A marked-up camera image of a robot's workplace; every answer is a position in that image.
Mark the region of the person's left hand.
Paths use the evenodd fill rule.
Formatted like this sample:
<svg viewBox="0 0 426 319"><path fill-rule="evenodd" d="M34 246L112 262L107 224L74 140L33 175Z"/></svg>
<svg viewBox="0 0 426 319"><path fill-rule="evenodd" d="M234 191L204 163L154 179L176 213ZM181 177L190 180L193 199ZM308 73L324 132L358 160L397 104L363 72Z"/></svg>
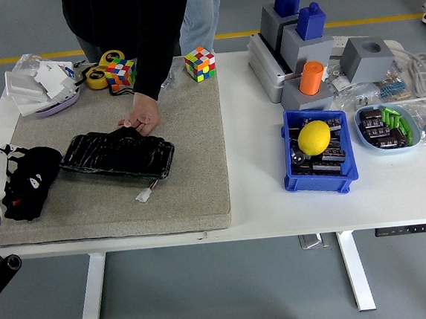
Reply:
<svg viewBox="0 0 426 319"><path fill-rule="evenodd" d="M150 135L161 122L158 102L152 97L135 92L132 103L129 115L119 120L117 125L133 128L142 136Z"/></svg>

